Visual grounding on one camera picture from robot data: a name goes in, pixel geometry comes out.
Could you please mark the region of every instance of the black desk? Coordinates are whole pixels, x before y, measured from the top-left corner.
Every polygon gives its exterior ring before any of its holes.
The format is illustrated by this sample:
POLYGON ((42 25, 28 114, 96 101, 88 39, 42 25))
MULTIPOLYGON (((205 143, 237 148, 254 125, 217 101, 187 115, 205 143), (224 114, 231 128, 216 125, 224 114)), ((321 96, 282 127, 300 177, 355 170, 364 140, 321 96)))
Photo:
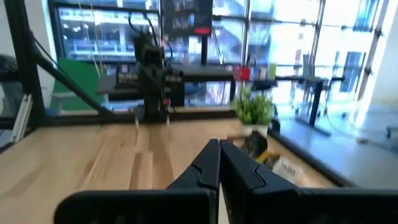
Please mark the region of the black desk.
MULTIPOLYGON (((342 81, 344 81, 344 79, 345 79, 344 77, 333 77, 333 78, 331 78, 330 81, 331 82, 342 82, 342 81)), ((327 81, 327 79, 316 77, 313 79, 305 79, 304 81, 309 82, 309 83, 315 83, 314 96, 313 96, 313 101, 312 101, 312 105, 311 105, 311 113, 310 113, 309 118, 298 115, 295 117, 295 119, 298 122, 309 125, 311 128, 313 128, 314 130, 318 131, 321 134, 330 136, 331 132, 315 126, 315 121, 317 120, 317 114, 318 114, 318 109, 319 109, 319 102, 320 102, 321 93, 323 90, 323 84, 325 81, 327 81)))
MULTIPOLYGON (((232 101, 235 96, 236 91, 236 81, 234 80, 234 75, 236 72, 228 71, 219 67, 209 67, 209 66, 184 66, 174 65, 173 69, 181 70, 184 73, 184 82, 231 82, 230 96, 229 99, 232 101)), ((333 77, 331 82, 342 82, 344 77, 333 77)), ((317 119, 317 113, 319 108, 319 102, 321 93, 323 90, 323 84, 325 82, 324 78, 313 77, 305 78, 303 76, 292 75, 286 77, 276 76, 275 80, 263 80, 259 81, 262 88, 267 85, 270 87, 276 86, 278 81, 293 81, 293 82, 309 82, 316 83, 314 90, 314 99, 312 101, 312 108, 309 118, 296 117, 296 120, 304 123, 311 128, 330 135, 330 132, 322 130, 315 127, 315 121, 317 119)), ((127 101, 127 100, 140 100, 141 98, 137 95, 137 90, 135 89, 117 89, 116 87, 116 76, 105 76, 101 77, 98 81, 97 94, 108 94, 110 101, 127 101)), ((185 104, 185 85, 181 85, 178 92, 173 93, 173 106, 184 106, 185 104)))
MULTIPOLYGON (((180 70, 184 74, 184 82, 231 82, 231 93, 235 93, 232 87, 234 71, 228 71, 219 67, 209 66, 184 66, 173 65, 173 69, 180 70)), ((185 85, 180 85, 177 92, 172 93, 173 106, 184 106, 185 85)), ((140 100, 138 91, 133 88, 116 88, 116 76, 103 76, 98 80, 96 94, 107 94, 110 101, 140 100)))

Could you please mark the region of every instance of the white pot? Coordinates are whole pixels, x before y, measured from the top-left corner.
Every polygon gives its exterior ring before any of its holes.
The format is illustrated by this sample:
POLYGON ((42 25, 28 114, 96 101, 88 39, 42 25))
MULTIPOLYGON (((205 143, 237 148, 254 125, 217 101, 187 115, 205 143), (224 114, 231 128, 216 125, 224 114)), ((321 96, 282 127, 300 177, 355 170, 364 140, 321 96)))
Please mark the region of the white pot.
POLYGON ((250 135, 253 130, 257 130, 264 137, 267 137, 268 125, 255 125, 255 124, 245 124, 243 125, 243 133, 245 135, 250 135))

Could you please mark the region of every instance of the green plant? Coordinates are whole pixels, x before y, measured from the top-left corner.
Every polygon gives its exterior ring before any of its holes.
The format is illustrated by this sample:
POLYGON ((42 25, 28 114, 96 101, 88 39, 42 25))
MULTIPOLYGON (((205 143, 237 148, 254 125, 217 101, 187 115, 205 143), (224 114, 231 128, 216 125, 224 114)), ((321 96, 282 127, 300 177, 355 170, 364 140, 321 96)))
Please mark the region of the green plant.
POLYGON ((252 85, 242 90, 242 98, 235 98, 231 104, 243 124, 268 125, 274 118, 272 99, 260 94, 252 96, 252 85))

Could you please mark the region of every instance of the red light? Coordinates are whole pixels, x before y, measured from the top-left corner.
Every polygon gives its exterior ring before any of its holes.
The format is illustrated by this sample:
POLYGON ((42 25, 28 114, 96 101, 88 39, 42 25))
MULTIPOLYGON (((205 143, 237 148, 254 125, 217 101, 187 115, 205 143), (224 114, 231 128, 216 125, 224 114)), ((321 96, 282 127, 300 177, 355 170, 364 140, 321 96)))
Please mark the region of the red light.
POLYGON ((194 30, 196 34, 209 34, 210 33, 210 28, 196 28, 194 30))

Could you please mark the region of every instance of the wooden table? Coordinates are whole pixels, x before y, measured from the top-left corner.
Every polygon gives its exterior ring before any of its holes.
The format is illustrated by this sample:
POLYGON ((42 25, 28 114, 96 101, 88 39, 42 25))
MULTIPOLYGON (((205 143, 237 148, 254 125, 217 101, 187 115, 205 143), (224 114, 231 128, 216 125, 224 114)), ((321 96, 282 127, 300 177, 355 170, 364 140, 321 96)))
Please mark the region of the wooden table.
POLYGON ((236 119, 40 128, 0 155, 1 223, 52 223, 58 203, 80 190, 164 189, 209 139, 241 129, 236 119))

